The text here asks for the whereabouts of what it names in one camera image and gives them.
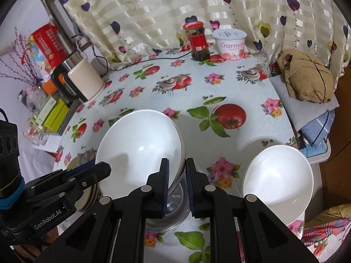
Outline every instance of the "yogurt container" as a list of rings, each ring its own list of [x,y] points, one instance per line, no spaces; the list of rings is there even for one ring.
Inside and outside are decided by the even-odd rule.
[[[247,34],[237,29],[218,29],[212,34],[220,55],[226,60],[239,60],[244,56]]]

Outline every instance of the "bowl rim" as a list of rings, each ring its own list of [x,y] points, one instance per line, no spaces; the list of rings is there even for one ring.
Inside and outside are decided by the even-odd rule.
[[[148,112],[152,112],[152,113],[157,113],[159,114],[160,116],[162,116],[162,118],[164,118],[165,120],[167,120],[168,122],[171,122],[172,125],[175,127],[177,133],[178,133],[178,137],[179,137],[179,140],[180,140],[180,164],[179,164],[179,167],[178,167],[178,171],[177,171],[177,174],[172,182],[172,184],[169,186],[168,188],[168,194],[171,194],[174,189],[178,186],[178,184],[180,183],[181,181],[181,176],[184,172],[184,169],[185,169],[185,159],[186,159],[186,149],[185,149],[185,144],[184,144],[184,140],[183,140],[183,137],[180,133],[180,130],[179,128],[177,127],[177,125],[175,124],[175,122],[169,118],[169,116],[166,116],[164,113],[160,112],[160,111],[156,111],[156,110],[151,110],[151,109],[142,109],[142,110],[137,110],[137,111],[134,111],[134,112],[131,112],[123,117],[121,117],[118,121],[116,121],[110,128],[109,130],[106,132],[106,134],[104,135],[104,137],[102,138],[100,144],[99,144],[99,148],[98,148],[98,151],[96,153],[96,159],[95,159],[95,164],[98,164],[99,162],[101,162],[101,160],[99,161],[98,160],[98,155],[99,155],[99,151],[100,151],[100,147],[101,147],[101,144],[102,142],[104,141],[105,137],[107,136],[108,132],[110,130],[112,130],[112,128],[117,125],[122,119],[128,117],[128,116],[131,116],[133,114],[136,114],[136,113],[142,113],[142,112],[145,112],[145,111],[148,111]]]
[[[310,204],[310,201],[311,201],[311,199],[312,199],[313,189],[314,189],[314,186],[315,186],[315,181],[314,181],[314,178],[313,178],[312,167],[311,167],[310,163],[308,162],[307,158],[306,158],[298,149],[296,149],[295,147],[292,147],[292,146],[285,145],[285,144],[277,144],[277,145],[273,145],[273,146],[267,147],[267,148],[265,148],[264,150],[262,150],[259,154],[257,154],[257,155],[251,160],[250,164],[248,165],[248,167],[247,167],[247,169],[246,169],[246,171],[245,171],[245,174],[244,174],[244,176],[243,176],[243,183],[242,183],[242,188],[241,188],[241,190],[242,190],[243,196],[245,197],[246,195],[244,195],[244,186],[245,186],[245,183],[246,183],[246,174],[247,174],[247,172],[249,171],[250,166],[252,165],[252,162],[253,162],[261,153],[263,153],[263,152],[266,151],[266,150],[272,149],[272,148],[274,148],[274,147],[276,147],[276,146],[285,147],[285,148],[287,148],[287,149],[292,149],[292,150],[294,150],[294,151],[297,151],[297,152],[300,154],[300,156],[303,157],[304,161],[308,164],[309,172],[310,172],[311,179],[312,179],[312,189],[311,189],[311,193],[310,193],[310,196],[309,196],[309,200],[307,201],[306,207],[304,208],[304,210],[300,213],[300,215],[299,215],[296,219],[294,219],[292,222],[286,224],[286,225],[288,226],[289,224],[292,224],[294,221],[296,221],[297,219],[299,219],[299,217],[301,217],[301,215],[306,211],[306,209],[307,209],[307,207],[308,207],[308,205]]]

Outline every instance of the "metal screw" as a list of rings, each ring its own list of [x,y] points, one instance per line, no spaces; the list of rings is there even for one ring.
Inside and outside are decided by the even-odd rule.
[[[206,185],[205,190],[208,192],[213,192],[216,189],[216,186],[214,185]]]
[[[257,197],[255,196],[255,195],[247,195],[246,196],[246,199],[249,201],[249,202],[251,202],[251,203],[254,203],[254,202],[256,202],[257,201]]]
[[[102,205],[106,205],[110,202],[110,198],[109,197],[101,197],[99,202],[102,204]]]
[[[150,192],[152,190],[152,187],[150,185],[144,185],[140,188],[142,192]]]

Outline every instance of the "brown cloth bag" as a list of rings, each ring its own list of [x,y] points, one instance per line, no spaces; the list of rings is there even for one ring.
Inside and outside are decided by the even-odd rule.
[[[290,97],[326,103],[334,92],[332,73],[312,54],[285,49],[277,60]]]

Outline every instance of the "tablecloth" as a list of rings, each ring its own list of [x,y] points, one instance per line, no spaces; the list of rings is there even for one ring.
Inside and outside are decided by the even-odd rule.
[[[66,169],[76,156],[82,163],[94,159],[103,136],[119,118],[154,109],[177,124],[186,156],[194,158],[198,171],[229,194],[243,196],[243,175],[254,156],[268,146],[294,145],[296,140],[257,58],[245,53],[240,60],[228,61],[214,47],[210,51],[210,59],[202,62],[192,60],[188,52],[156,53],[110,73],[104,92],[81,105],[70,121],[54,170]],[[304,214],[289,228],[301,238],[303,224]],[[209,229],[208,219],[189,215],[166,233],[146,233],[144,262],[208,263]]]

